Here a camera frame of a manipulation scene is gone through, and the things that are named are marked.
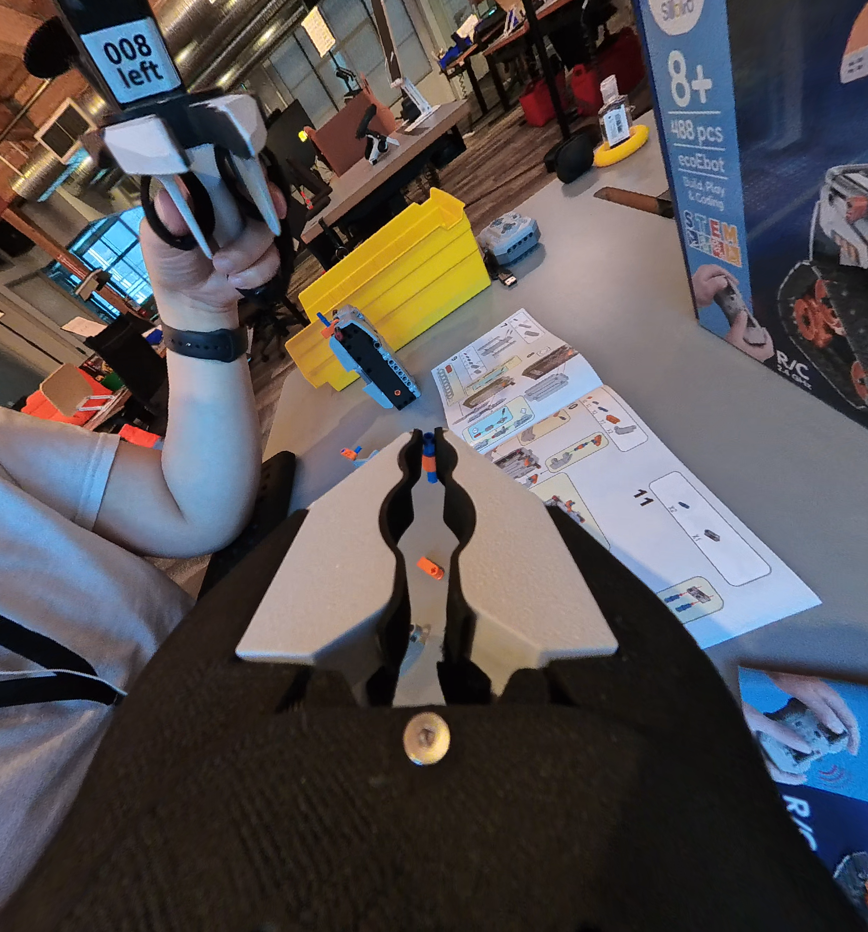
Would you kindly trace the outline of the instruction booklet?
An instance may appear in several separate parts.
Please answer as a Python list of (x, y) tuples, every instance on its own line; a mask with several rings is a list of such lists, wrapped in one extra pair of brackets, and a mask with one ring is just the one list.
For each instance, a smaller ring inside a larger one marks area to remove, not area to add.
[(612, 552), (700, 647), (821, 603), (525, 309), (431, 375), (449, 428)]

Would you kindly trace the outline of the person's left hand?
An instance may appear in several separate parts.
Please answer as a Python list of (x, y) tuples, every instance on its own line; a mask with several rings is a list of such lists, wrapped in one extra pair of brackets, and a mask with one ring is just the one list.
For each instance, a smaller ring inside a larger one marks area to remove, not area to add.
[(212, 259), (200, 249), (169, 246), (152, 231), (147, 218), (139, 233), (159, 317), (178, 330), (234, 329), (241, 292), (269, 283), (280, 268), (272, 231), (254, 220)]

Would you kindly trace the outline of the orange bin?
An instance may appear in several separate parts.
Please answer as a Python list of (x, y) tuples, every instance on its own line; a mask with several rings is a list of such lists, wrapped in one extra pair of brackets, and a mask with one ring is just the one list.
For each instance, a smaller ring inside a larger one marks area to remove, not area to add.
[(76, 410), (67, 416), (47, 398), (42, 390), (36, 390), (28, 397), (21, 411), (41, 420), (83, 426), (114, 399), (114, 394), (92, 395), (83, 399), (77, 405)]

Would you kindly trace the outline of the grey table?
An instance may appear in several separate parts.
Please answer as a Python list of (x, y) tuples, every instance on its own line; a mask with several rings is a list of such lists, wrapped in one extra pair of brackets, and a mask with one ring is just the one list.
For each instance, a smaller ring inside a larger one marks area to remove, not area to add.
[(398, 146), (390, 147), (375, 164), (361, 160), (332, 187), (330, 203), (304, 227), (303, 239), (311, 241), (325, 227), (346, 226), (358, 218), (386, 211), (401, 201), (402, 189), (427, 167), (443, 169), (463, 154), (465, 142), (461, 122), (470, 103), (445, 103), (413, 135), (396, 133)]

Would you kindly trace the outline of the black wristband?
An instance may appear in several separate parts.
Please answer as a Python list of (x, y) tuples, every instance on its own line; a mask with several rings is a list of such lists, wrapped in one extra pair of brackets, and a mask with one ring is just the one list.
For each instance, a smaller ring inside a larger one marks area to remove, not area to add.
[(248, 354), (249, 332), (246, 327), (189, 331), (164, 324), (162, 332), (167, 351), (186, 358), (230, 364)]

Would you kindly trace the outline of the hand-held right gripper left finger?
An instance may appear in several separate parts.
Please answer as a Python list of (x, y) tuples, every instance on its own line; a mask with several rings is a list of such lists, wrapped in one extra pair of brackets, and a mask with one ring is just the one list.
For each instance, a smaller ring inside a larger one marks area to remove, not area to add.
[(392, 705), (411, 631), (398, 543), (414, 519), (414, 434), (404, 433), (292, 517), (292, 542), (236, 655), (331, 670), (358, 702)]

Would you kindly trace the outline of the grey desk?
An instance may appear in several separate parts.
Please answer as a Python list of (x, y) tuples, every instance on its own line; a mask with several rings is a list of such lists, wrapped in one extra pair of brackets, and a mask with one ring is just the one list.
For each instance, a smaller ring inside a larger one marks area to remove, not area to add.
[(525, 309), (820, 597), (716, 646), (704, 640), (726, 680), (750, 666), (868, 682), (868, 429), (701, 327), (675, 222), (598, 199), (606, 185), (665, 190), (658, 139), (571, 185), (552, 180), (521, 205), (542, 245), (518, 285), (489, 286), (399, 353), (420, 379), (420, 402), (386, 411), (358, 386), (288, 376), (266, 456), (297, 458), (291, 509), (354, 472), (341, 448), (370, 452), (442, 424), (432, 368)]

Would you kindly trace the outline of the red container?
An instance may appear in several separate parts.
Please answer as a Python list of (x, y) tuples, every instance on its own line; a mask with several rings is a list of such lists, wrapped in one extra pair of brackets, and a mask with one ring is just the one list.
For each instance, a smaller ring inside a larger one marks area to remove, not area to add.
[(519, 105), (525, 123), (531, 127), (542, 128), (557, 120), (552, 95), (543, 77), (530, 81), (522, 89)]
[(630, 27), (608, 34), (598, 47), (596, 61), (600, 79), (614, 76), (624, 94), (637, 87), (646, 74), (639, 38)]
[(603, 107), (601, 78), (596, 67), (576, 64), (570, 74), (569, 87), (580, 116), (596, 118)]

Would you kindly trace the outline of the small cardboard box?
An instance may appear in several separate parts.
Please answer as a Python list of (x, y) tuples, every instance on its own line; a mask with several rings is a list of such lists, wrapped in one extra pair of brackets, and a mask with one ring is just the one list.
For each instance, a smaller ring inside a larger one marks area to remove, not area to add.
[(114, 392), (71, 364), (58, 367), (40, 384), (44, 399), (61, 416), (85, 423), (114, 401)]

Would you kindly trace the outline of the grey black brick assembly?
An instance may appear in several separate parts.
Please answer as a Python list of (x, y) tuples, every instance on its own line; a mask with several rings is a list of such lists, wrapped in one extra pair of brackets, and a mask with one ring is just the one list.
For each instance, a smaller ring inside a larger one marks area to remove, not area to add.
[(318, 312), (323, 337), (341, 366), (358, 375), (365, 392), (383, 408), (402, 410), (421, 390), (364, 314), (346, 305), (330, 318)]

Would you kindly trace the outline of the hand sanitizer bottle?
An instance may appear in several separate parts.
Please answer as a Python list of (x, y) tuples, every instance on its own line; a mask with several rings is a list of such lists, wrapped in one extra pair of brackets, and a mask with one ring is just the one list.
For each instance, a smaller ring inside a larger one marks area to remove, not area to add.
[(606, 76), (601, 81), (603, 107), (599, 111), (603, 141), (609, 149), (626, 144), (632, 134), (632, 108), (626, 94), (619, 90), (617, 77)]

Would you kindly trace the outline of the black rounded object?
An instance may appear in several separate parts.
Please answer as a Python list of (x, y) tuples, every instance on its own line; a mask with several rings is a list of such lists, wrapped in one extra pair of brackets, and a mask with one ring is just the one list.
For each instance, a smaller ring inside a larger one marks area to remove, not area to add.
[(573, 183), (592, 167), (598, 136), (574, 133), (559, 144), (553, 156), (553, 170), (563, 184)]

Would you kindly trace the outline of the brown wooden strip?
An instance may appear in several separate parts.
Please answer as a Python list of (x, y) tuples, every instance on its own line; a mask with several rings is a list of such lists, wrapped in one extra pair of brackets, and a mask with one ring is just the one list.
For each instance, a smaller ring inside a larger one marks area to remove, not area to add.
[(674, 205), (669, 193), (655, 196), (624, 188), (604, 186), (594, 192), (594, 197), (651, 215), (667, 219), (675, 218)]

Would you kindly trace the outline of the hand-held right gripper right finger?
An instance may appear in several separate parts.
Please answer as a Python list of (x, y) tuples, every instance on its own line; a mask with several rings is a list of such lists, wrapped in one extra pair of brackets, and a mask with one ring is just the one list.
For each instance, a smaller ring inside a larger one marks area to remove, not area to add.
[(521, 669), (610, 656), (618, 642), (551, 511), (438, 429), (443, 519), (456, 537), (438, 678), (449, 705), (485, 705)]

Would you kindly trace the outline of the yellow plastic bin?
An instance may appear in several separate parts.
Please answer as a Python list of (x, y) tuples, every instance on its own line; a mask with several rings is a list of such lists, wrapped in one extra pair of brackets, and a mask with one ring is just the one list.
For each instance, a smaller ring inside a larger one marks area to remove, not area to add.
[(315, 388), (343, 390), (357, 377), (331, 352), (319, 314), (354, 306), (401, 350), (489, 285), (463, 203), (433, 188), (300, 293), (311, 322), (288, 339), (287, 353)]

